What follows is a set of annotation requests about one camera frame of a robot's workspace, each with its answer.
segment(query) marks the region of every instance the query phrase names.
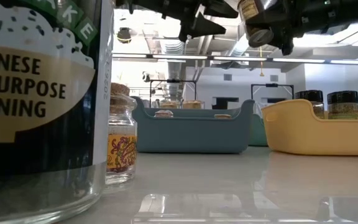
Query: small glass jar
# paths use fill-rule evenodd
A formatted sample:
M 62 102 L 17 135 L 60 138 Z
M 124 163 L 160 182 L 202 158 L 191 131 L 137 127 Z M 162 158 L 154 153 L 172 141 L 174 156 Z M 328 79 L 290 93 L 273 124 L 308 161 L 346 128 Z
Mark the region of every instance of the small glass jar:
M 188 100 L 183 102 L 183 109 L 204 109 L 204 102 L 200 100 Z
M 132 118 L 136 100 L 129 97 L 129 89 L 111 84 L 110 115 L 108 127 L 108 163 L 106 185 L 131 180 L 135 174 L 137 123 Z
M 268 7 L 274 5 L 277 0 L 241 0 L 238 4 L 238 11 L 242 24 L 247 33 L 247 39 L 251 47 L 260 47 L 268 44 L 274 38 L 270 29 L 261 29 L 248 26 L 246 21 L 265 11 Z
M 163 101 L 160 104 L 160 108 L 163 109 L 178 109 L 179 108 L 179 103 L 176 101 Z
M 229 114 L 216 114 L 214 117 L 216 119 L 231 119 L 231 115 Z
M 160 110 L 155 112 L 154 117 L 156 118 L 173 118 L 173 113 L 172 111 L 169 110 Z
M 324 115 L 324 96 L 321 90 L 300 91 L 295 94 L 296 99 L 304 99 L 310 101 L 316 117 L 325 119 Z
M 358 92 L 330 93 L 328 95 L 328 119 L 358 119 Z

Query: countertop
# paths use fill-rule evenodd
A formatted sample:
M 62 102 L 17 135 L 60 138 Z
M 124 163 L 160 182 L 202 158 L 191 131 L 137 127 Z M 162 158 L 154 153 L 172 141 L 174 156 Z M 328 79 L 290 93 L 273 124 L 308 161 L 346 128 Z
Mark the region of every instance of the countertop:
M 358 157 L 138 154 L 136 177 L 78 223 L 358 222 Z

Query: green label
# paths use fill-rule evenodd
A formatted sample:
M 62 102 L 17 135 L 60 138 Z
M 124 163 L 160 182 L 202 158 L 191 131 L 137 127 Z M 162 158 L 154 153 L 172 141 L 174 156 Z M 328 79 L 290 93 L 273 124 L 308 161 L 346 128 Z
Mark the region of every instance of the green label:
M 74 30 L 74 33 L 86 45 L 89 45 L 96 36 L 96 34 L 98 34 L 98 30 L 93 25 L 92 21 L 89 18 L 86 18 L 80 24 L 78 24 L 77 28 Z
M 330 114 L 328 119 L 358 119 L 358 114 Z
M 86 45 L 98 34 L 97 28 L 84 12 L 72 1 L 59 0 L 20 0 L 55 17 L 64 27 L 73 31 Z

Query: glass jar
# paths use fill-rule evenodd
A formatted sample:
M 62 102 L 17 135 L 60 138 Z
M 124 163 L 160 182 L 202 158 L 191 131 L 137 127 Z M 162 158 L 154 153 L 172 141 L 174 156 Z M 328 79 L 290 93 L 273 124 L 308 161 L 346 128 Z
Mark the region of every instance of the glass jar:
M 129 89 L 111 84 L 108 163 L 106 185 L 127 182 L 134 177 L 136 162 L 137 123 L 132 118 L 136 100 L 129 97 Z
M 216 114 L 214 117 L 216 119 L 231 119 L 231 115 L 229 114 Z
M 358 119 L 358 92 L 330 93 L 328 95 L 328 119 Z
M 296 99 L 304 99 L 310 101 L 316 117 L 325 119 L 324 115 L 324 96 L 321 90 L 300 91 L 295 94 Z
M 160 110 L 155 112 L 154 117 L 156 118 L 173 118 L 172 111 L 169 110 Z
M 238 4 L 238 11 L 244 30 L 247 33 L 247 39 L 251 47 L 260 47 L 268 44 L 273 40 L 274 34 L 270 29 L 260 29 L 252 26 L 247 26 L 246 21 L 265 11 L 270 6 L 274 5 L 277 0 L 240 0 Z
M 200 100 L 187 100 L 183 102 L 183 109 L 204 109 L 204 102 Z
M 162 109 L 178 109 L 179 103 L 176 101 L 165 101 L 163 100 L 160 104 L 160 108 Z
M 1 223 L 56 223 L 105 187 L 113 1 L 57 2 L 0 1 Z

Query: orange label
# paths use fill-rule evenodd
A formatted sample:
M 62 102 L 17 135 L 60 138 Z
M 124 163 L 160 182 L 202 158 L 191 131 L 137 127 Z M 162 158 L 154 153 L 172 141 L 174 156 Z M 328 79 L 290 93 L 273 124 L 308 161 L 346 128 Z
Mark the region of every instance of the orange label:
M 109 134 L 107 151 L 107 170 L 125 172 L 135 165 L 136 136 Z

